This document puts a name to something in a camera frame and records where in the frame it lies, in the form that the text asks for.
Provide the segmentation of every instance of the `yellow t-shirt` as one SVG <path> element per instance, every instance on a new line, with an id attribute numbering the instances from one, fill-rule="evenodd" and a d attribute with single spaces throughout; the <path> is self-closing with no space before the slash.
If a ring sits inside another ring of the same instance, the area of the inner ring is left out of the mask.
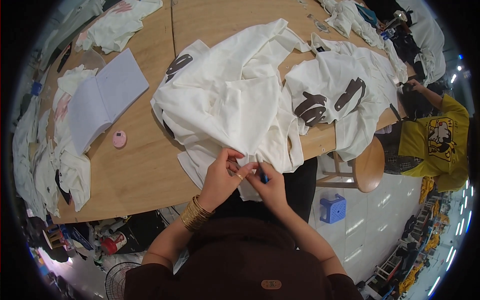
<path id="1" fill-rule="evenodd" d="M 399 155 L 423 158 L 402 174 L 414 177 L 440 176 L 439 192 L 458 191 L 468 178 L 467 138 L 469 116 L 449 95 L 442 101 L 442 115 L 402 124 Z"/>

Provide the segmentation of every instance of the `dark brown top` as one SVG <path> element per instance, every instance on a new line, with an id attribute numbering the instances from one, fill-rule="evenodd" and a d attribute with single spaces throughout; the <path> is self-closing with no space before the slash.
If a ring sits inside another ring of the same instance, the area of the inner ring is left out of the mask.
<path id="1" fill-rule="evenodd" d="M 128 271 L 124 298 L 362 300 L 350 277 L 325 276 L 320 261 L 294 245 L 285 230 L 257 219 L 211 220 L 175 275 L 161 264 Z"/>

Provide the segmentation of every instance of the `woman's left hand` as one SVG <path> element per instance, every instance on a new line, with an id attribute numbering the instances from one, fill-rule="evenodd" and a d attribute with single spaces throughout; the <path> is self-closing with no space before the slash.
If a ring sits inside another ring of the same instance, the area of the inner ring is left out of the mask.
<path id="1" fill-rule="evenodd" d="M 256 163 L 248 163 L 240 169 L 237 158 L 243 154 L 230 148 L 223 148 L 216 160 L 208 167 L 204 188 L 198 197 L 198 203 L 207 211 L 212 212 L 233 193 L 242 181 L 239 176 L 231 176 L 227 169 L 241 175 L 243 178 L 252 171 Z"/>

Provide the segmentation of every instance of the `gold bangle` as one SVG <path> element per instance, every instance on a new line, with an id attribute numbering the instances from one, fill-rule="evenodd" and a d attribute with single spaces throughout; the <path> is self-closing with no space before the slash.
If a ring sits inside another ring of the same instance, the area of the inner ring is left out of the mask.
<path id="1" fill-rule="evenodd" d="M 188 231 L 198 230 L 203 223 L 208 221 L 215 211 L 206 211 L 197 201 L 198 195 L 192 197 L 192 200 L 187 204 L 187 207 L 180 215 L 180 219 Z"/>

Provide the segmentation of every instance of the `pink digital timer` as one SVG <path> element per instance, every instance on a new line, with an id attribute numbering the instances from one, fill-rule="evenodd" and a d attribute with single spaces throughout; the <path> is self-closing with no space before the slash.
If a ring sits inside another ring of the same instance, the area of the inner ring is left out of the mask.
<path id="1" fill-rule="evenodd" d="M 123 130 L 115 131 L 113 133 L 113 145 L 120 149 L 127 143 L 127 135 Z"/>

